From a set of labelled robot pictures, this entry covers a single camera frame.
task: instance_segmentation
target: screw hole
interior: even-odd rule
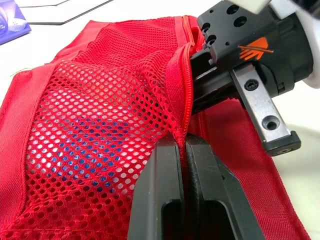
[[[249,79],[244,84],[244,88],[247,91],[254,91],[259,87],[259,82],[256,79]]]
[[[238,11],[239,7],[237,5],[231,5],[230,7],[228,7],[228,9],[226,10],[226,13],[231,15],[231,14],[235,14]]]
[[[210,23],[206,22],[205,24],[203,24],[201,29],[202,34],[205,34],[209,30],[209,28],[210,28]]]
[[[268,122],[266,128],[269,130],[275,130],[277,128],[277,124],[274,121]]]
[[[236,20],[234,20],[233,25],[236,28],[239,28],[239,27],[245,25],[246,22],[247,22],[247,18],[245,16],[240,16]]]
[[[280,121],[276,116],[269,115],[262,120],[262,126],[269,131],[277,129],[279,125]]]
[[[206,42],[207,42],[207,44],[208,44],[208,47],[210,47],[212,44],[214,44],[215,41],[216,41],[216,39],[217,39],[217,36],[216,36],[216,35],[210,35],[210,36],[208,37],[208,39],[206,40]]]

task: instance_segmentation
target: seam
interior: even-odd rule
[[[52,76],[53,74],[53,71],[56,69],[56,66],[57,66],[58,63],[55,63],[52,67],[51,67],[51,70],[49,71],[49,74],[46,79],[46,84],[43,86],[43,89],[41,91],[41,93],[37,96],[37,100],[35,102],[35,105],[33,107],[33,110],[32,110],[32,115],[29,119],[29,123],[28,123],[28,128],[27,128],[27,131],[25,132],[25,135],[24,135],[24,141],[23,141],[23,150],[22,150],[22,153],[21,153],[21,157],[20,157],[20,189],[21,189],[21,202],[20,202],[20,205],[19,205],[19,211],[17,212],[17,214],[15,215],[15,217],[18,217],[19,215],[21,215],[21,213],[23,212],[24,210],[24,206],[26,205],[26,183],[25,183],[25,180],[26,180],[26,176],[25,176],[25,156],[26,156],[26,151],[27,151],[27,138],[28,138],[28,135],[30,134],[30,130],[31,130],[31,126],[32,126],[32,120],[34,119],[35,117],[35,114],[36,114],[36,110],[38,109],[38,105],[39,105],[39,102],[40,102],[40,99],[41,99],[41,96],[44,94],[44,91],[46,89],[46,86],[48,85],[48,81],[50,79],[50,77]]]

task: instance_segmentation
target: red mesh fabric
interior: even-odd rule
[[[155,142],[172,133],[184,156],[189,57],[203,41],[195,26],[187,17],[90,22],[52,63],[17,74],[0,110],[1,239],[126,238]],[[239,177],[267,239],[307,239],[243,110],[224,104],[191,127]]]

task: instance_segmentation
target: white surface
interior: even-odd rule
[[[22,7],[20,9],[29,23],[59,23],[74,18],[107,1],[108,0],[68,0],[58,6]]]
[[[166,16],[198,16],[217,0],[114,0],[62,26],[31,26],[32,32],[0,45],[0,103],[13,75],[50,62],[89,20],[118,22]],[[274,159],[292,204],[312,240],[320,240],[320,90],[303,82],[274,98],[282,117],[302,139],[302,148]]]

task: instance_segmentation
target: screw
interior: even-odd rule
[[[259,86],[259,82],[255,79],[249,79],[244,84],[244,88],[248,91],[256,90],[258,86]]]

